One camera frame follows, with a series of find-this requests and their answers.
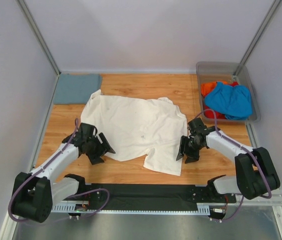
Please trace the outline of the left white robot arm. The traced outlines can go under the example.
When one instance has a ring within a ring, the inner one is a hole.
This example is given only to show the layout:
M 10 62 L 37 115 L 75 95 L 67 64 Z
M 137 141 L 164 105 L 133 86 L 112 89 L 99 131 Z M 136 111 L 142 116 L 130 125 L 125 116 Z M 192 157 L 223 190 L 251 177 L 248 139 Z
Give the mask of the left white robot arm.
M 103 156 L 114 154 L 102 132 L 94 125 L 75 120 L 72 134 L 64 138 L 55 153 L 32 171 L 20 172 L 14 180 L 12 196 L 8 204 L 8 216 L 15 222 L 28 220 L 43 223 L 52 208 L 66 199 L 80 201 L 92 193 L 108 192 L 99 188 L 88 190 L 85 178 L 67 174 L 61 181 L 58 176 L 81 155 L 86 155 L 93 165 L 103 163 Z

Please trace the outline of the white t shirt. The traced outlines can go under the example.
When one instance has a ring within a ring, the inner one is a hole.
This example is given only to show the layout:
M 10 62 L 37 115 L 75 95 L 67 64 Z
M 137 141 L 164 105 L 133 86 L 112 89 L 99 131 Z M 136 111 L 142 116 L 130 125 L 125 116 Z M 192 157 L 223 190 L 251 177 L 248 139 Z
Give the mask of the white t shirt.
M 106 156 L 125 162 L 145 156 L 144 168 L 180 176 L 180 140 L 187 135 L 187 118 L 169 98 L 141 99 L 94 92 L 80 121 L 94 125 L 114 149 Z

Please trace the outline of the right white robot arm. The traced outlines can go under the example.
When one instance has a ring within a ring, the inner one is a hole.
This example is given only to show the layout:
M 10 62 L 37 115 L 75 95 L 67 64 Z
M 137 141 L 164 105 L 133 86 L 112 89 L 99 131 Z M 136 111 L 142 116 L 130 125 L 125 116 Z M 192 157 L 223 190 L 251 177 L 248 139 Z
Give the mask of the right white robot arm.
M 195 163 L 200 158 L 200 150 L 206 148 L 218 151 L 235 165 L 235 176 L 218 176 L 207 187 L 206 196 L 210 201 L 217 202 L 224 194 L 242 195 L 248 200 L 269 199 L 272 191 L 281 186 L 266 148 L 241 144 L 217 126 L 206 126 L 199 117 L 188 123 L 188 131 L 187 136 L 180 138 L 176 160 L 185 158 L 186 164 Z

